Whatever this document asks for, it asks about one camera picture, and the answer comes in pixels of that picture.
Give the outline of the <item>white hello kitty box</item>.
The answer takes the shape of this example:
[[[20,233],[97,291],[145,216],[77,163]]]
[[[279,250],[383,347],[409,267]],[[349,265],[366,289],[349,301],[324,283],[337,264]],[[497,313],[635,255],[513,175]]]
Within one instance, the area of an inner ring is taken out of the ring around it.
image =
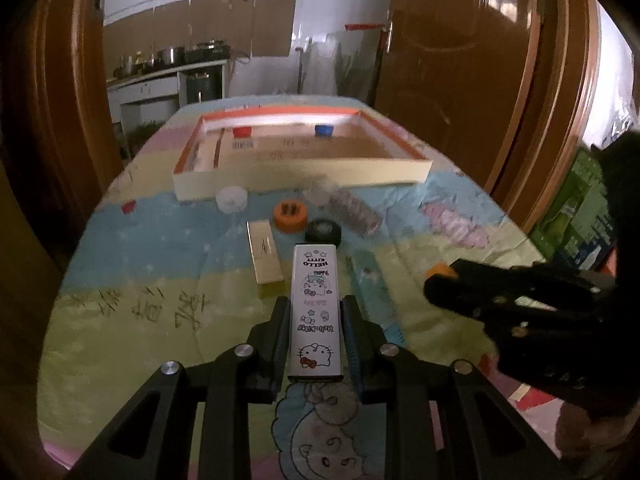
[[[288,378],[301,382],[339,382],[343,374],[334,245],[295,246],[291,306]]]

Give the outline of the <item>gold rectangular box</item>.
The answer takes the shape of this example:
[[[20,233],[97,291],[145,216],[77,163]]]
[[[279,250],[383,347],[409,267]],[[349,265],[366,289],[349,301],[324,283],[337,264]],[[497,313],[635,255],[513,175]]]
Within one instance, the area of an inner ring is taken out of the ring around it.
[[[268,220],[255,220],[247,223],[248,244],[259,286],[280,283],[284,280],[276,241]]]

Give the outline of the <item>plain orange bottle cap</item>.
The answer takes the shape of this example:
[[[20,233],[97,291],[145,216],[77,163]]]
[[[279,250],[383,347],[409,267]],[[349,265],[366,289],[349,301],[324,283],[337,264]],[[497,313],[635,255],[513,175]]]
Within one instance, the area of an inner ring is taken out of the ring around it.
[[[428,280],[429,278],[437,275],[444,276],[445,278],[453,278],[454,280],[458,278],[456,270],[454,270],[452,266],[448,266],[448,264],[443,262],[436,263],[434,266],[431,266],[425,272],[424,278]]]

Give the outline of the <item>black bottle cap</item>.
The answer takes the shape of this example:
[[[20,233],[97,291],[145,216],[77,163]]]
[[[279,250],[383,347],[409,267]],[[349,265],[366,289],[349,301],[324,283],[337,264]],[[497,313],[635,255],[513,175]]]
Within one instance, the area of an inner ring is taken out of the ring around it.
[[[342,228],[330,219],[309,221],[304,233],[304,241],[311,245],[333,245],[338,247],[342,242]]]

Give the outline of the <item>orange cap with black label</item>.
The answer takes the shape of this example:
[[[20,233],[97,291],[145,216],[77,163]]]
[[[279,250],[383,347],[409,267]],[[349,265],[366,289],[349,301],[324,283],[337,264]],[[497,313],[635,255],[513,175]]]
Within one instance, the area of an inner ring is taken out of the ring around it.
[[[302,232],[308,224],[308,209],[299,200],[282,200],[273,209],[273,224],[286,234]]]

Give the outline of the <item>white bottle cap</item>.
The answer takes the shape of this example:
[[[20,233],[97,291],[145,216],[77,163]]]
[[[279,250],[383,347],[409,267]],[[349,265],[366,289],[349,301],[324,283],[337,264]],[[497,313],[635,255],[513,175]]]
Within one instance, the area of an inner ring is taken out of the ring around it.
[[[218,209],[224,214],[236,214],[243,211],[248,203],[248,193],[240,186],[222,188],[215,196]]]

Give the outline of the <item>grey floral patterned box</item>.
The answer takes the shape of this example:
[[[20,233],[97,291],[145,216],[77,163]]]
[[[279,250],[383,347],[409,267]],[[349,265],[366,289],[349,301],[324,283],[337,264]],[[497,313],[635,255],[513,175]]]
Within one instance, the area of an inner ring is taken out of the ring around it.
[[[329,181],[314,181],[304,195],[308,202],[361,237],[375,234],[382,226],[383,217],[348,188]]]

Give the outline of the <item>red bottle cap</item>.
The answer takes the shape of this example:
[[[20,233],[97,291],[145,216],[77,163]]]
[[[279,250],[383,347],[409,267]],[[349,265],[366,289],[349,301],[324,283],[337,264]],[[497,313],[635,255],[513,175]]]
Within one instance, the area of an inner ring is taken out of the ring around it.
[[[235,127],[232,129],[232,134],[237,139],[249,138],[252,135],[253,128],[249,126]]]

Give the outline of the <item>blue bottle cap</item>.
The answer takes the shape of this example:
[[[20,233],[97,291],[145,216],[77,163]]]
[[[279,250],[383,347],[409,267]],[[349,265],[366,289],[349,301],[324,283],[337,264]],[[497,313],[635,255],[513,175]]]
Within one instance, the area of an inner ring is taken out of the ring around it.
[[[314,135],[321,136],[322,138],[329,138],[333,136],[334,125],[318,124],[314,126]]]

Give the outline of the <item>green printed carton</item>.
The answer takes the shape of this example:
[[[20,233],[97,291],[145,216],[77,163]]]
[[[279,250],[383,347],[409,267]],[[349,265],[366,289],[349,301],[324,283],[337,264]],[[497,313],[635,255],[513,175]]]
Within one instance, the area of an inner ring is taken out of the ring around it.
[[[570,171],[529,238],[549,262],[597,270],[613,247],[613,225],[599,162],[578,148]]]

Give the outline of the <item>orange rimmed cardboard tray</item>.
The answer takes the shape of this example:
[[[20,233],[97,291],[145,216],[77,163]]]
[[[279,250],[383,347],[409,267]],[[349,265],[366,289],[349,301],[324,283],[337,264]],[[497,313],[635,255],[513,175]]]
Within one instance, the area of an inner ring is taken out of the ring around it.
[[[314,126],[334,125],[333,136]],[[253,128],[237,139],[235,127]],[[248,192],[423,183],[433,165],[425,144],[369,107],[257,105],[202,115],[172,172],[178,200],[205,200],[227,186]]]

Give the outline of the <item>dark green air fryer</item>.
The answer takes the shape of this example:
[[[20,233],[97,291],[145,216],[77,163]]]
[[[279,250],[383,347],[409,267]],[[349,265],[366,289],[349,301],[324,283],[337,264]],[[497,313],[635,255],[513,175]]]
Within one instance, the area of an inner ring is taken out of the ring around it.
[[[221,66],[210,66],[186,75],[186,102],[189,104],[219,100],[223,97]]]

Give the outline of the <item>grey kitchen counter cabinet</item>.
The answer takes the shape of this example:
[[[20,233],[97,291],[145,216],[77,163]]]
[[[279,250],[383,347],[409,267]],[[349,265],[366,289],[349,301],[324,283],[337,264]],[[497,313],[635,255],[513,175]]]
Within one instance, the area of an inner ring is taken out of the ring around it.
[[[177,98],[180,107],[188,104],[186,77],[205,72],[211,68],[219,68],[221,76],[221,99],[227,97],[229,62],[226,60],[208,61],[179,65],[143,76],[116,81],[107,87],[108,109],[112,123],[122,121],[122,108],[125,105],[157,99]]]

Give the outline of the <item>white plastic bag bundle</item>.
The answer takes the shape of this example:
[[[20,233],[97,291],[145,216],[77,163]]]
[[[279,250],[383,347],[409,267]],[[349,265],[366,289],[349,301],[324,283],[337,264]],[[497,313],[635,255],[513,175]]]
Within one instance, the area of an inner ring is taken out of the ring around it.
[[[300,55],[300,93],[347,96],[368,102],[378,43],[378,29],[339,30],[309,38]]]

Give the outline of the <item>brown wooden door frame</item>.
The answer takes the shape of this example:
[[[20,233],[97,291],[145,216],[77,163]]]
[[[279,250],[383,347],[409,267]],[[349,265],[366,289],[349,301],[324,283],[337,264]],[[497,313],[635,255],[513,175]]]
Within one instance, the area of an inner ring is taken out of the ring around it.
[[[104,0],[38,0],[26,38],[29,113],[66,206],[91,216],[122,161],[108,111]]]

